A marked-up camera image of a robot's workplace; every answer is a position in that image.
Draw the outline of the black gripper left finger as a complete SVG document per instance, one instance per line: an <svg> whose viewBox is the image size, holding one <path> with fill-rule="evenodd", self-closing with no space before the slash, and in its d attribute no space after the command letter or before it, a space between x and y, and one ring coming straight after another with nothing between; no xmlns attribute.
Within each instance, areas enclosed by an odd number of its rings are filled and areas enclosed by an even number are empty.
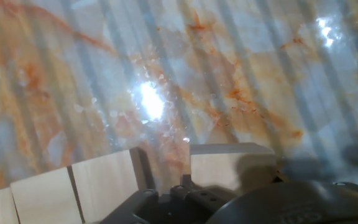
<svg viewBox="0 0 358 224"><path fill-rule="evenodd" d="M154 189L135 192L100 224L202 224L236 197L224 187L197 185L186 174L167 194Z"/></svg>

